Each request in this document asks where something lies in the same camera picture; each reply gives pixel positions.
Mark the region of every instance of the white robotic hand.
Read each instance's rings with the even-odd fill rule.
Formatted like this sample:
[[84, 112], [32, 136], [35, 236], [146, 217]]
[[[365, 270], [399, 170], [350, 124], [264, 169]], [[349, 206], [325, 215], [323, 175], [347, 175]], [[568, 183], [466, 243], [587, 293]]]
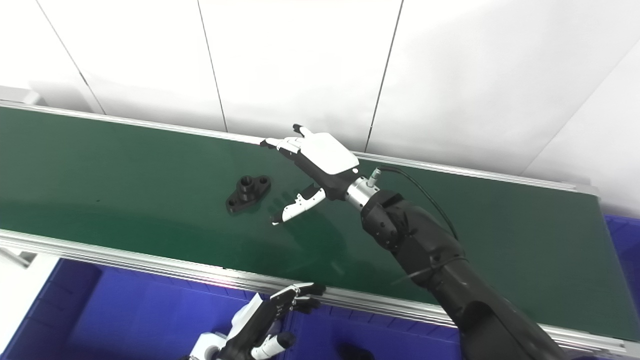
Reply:
[[194, 345], [189, 359], [193, 360], [263, 360], [293, 346], [296, 337], [280, 332], [279, 321], [291, 310], [310, 313], [320, 301], [309, 295], [324, 293], [322, 285], [306, 282], [293, 284], [262, 300], [255, 294], [249, 304], [231, 320], [228, 335], [205, 332]]
[[331, 134], [314, 134], [298, 124], [293, 125], [293, 130], [302, 137], [266, 138], [260, 144], [277, 149], [293, 160], [295, 165], [316, 181], [319, 188], [311, 184], [300, 192], [295, 203], [272, 216], [273, 225], [313, 208], [325, 198], [344, 200], [346, 189], [358, 178], [358, 158]]

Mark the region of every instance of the bolt hole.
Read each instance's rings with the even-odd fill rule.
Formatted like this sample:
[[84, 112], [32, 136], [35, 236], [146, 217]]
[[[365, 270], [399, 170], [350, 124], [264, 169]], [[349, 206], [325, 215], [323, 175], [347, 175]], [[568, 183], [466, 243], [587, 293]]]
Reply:
[[240, 183], [242, 185], [249, 186], [253, 183], [253, 179], [251, 178], [251, 176], [243, 176], [242, 178], [240, 178]]

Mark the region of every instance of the robot finger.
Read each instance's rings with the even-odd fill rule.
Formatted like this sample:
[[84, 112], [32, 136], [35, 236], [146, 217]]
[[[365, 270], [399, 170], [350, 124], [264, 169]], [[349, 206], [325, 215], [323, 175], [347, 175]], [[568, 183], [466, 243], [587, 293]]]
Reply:
[[305, 137], [305, 138], [309, 135], [313, 135], [311, 130], [299, 124], [293, 124], [293, 131], [297, 132], [298, 134], [302, 135], [302, 137]]
[[251, 356], [255, 360], [265, 360], [292, 347], [296, 342], [296, 337], [290, 332], [281, 332], [272, 338], [268, 338], [259, 347], [251, 350]]

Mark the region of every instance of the black metal part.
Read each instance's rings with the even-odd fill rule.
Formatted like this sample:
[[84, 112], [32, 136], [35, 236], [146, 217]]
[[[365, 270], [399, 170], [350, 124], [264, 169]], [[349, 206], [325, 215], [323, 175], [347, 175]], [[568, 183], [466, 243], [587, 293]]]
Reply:
[[236, 190], [227, 198], [227, 211], [235, 213], [260, 201], [271, 188], [271, 178], [265, 175], [245, 175], [236, 183]]

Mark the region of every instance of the robotic hand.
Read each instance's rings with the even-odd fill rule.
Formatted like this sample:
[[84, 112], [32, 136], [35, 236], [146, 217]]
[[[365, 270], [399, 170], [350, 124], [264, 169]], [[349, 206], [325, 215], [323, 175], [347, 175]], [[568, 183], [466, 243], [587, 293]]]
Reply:
[[228, 335], [205, 332], [200, 335], [189, 360], [264, 360], [293, 346], [296, 338], [281, 332], [279, 321], [291, 310], [309, 314], [320, 301], [309, 295], [321, 296], [325, 287], [312, 282], [293, 284], [262, 300], [255, 294], [231, 320]]
[[324, 198], [347, 201], [360, 212], [363, 229], [395, 257], [415, 284], [430, 291], [451, 317], [460, 331], [466, 359], [566, 359], [538, 324], [478, 276], [455, 236], [399, 193], [375, 186], [380, 170], [393, 168], [377, 168], [366, 179], [358, 174], [358, 159], [332, 135], [314, 134], [300, 125], [293, 125], [293, 129], [302, 137], [267, 138], [260, 145], [293, 160], [319, 188], [311, 184], [299, 193], [294, 204], [272, 217], [274, 225]]

